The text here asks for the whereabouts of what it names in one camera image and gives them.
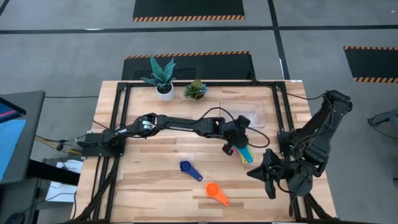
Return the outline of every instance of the yellow and black hazard tape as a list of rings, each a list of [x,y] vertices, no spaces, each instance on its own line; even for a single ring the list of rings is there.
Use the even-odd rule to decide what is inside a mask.
[[[398,50],[398,47],[358,47],[358,46],[344,46],[344,50]]]
[[[175,21],[213,21],[213,20],[243,20],[244,16],[223,15],[223,16],[151,16],[135,17],[133,22],[175,22]]]
[[[354,77],[356,82],[398,83],[398,78]]]
[[[250,51],[232,51],[232,52],[197,52],[197,53],[179,53],[179,54],[155,54],[154,57],[183,57],[183,56],[202,56],[202,55],[237,55],[237,54],[251,54]],[[149,58],[151,55],[129,55],[124,59],[130,58]]]

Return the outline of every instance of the white paper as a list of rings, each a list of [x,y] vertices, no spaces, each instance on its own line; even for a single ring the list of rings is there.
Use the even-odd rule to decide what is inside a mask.
[[[57,162],[56,165],[58,168],[63,167],[62,162]],[[83,167],[83,162],[76,161],[76,160],[68,160],[65,163],[65,166],[67,167],[68,170],[76,173],[81,172],[81,168]],[[47,196],[45,198],[46,201],[48,202],[74,202],[73,199],[73,193],[77,191],[77,186],[73,185],[68,185],[68,184],[61,184],[58,182],[51,181],[49,191],[47,192]],[[70,193],[69,195],[67,194],[61,194],[51,200],[48,200],[49,198],[52,198],[56,196],[57,194],[60,193]]]

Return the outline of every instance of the succulent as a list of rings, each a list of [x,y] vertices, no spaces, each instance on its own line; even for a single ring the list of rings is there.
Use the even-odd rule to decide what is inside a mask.
[[[167,88],[170,83],[174,80],[172,78],[173,70],[174,70],[174,58],[164,67],[164,70],[157,63],[156,59],[153,56],[150,56],[150,66],[152,67],[152,75],[153,79],[141,77],[141,80],[144,82],[156,86],[158,89]]]
[[[187,85],[185,88],[184,96],[189,96],[196,100],[202,98],[209,90],[206,84],[203,84],[200,80],[191,82],[191,84]]]

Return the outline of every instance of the black mat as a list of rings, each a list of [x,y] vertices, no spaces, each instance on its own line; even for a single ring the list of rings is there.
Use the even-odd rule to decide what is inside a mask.
[[[244,19],[242,0],[136,0],[133,22]]]
[[[254,72],[250,52],[202,52],[154,55],[164,68],[174,58],[174,77],[178,80],[244,80]],[[150,77],[149,55],[127,56],[124,60],[122,80]]]
[[[398,83],[398,47],[344,47],[356,82]]]

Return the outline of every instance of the wooden table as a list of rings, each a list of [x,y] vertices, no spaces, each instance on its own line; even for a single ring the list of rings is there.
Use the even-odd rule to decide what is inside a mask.
[[[117,84],[116,81],[106,81],[101,87],[94,119],[105,126],[109,126],[111,120]],[[288,93],[305,96],[302,82],[286,81],[286,86]],[[185,99],[183,87],[175,87],[175,97],[168,102],[157,99],[154,87],[134,87],[131,89],[126,124],[133,123],[140,115],[152,112],[197,119],[209,108],[220,106],[220,101],[224,100],[261,101],[267,111],[267,125],[258,130],[269,136],[269,148],[279,153],[276,138],[279,129],[272,91],[264,86],[210,87],[209,93],[196,101]],[[279,100],[285,127],[289,127],[281,93]],[[307,101],[289,96],[289,102],[295,127],[302,127],[311,118]],[[219,114],[218,110],[214,110],[208,116]],[[94,124],[92,130],[99,133],[103,128]],[[264,137],[253,131],[248,131],[248,136],[251,144],[266,143]],[[277,198],[270,200],[264,190],[264,183],[246,175],[247,171],[261,163],[265,149],[251,148],[254,162],[251,165],[243,165],[236,153],[227,156],[221,150],[224,143],[219,139],[205,139],[194,133],[172,130],[161,131],[148,139],[128,139],[125,153],[120,160],[111,222],[294,220],[294,217],[289,217],[288,194],[277,188]],[[90,201],[97,159],[91,157],[84,161],[76,193],[77,214],[80,214]],[[179,168],[181,160],[190,161],[203,176],[203,181],[197,182],[182,173]],[[205,185],[208,182],[220,185],[230,199],[230,206],[225,207],[206,196]],[[282,182],[282,187],[287,188],[285,182]],[[320,178],[314,178],[311,193],[326,212],[332,216],[336,215],[325,174]],[[100,218],[104,217],[107,195],[105,192]],[[300,209],[304,217],[305,210],[301,198]]]

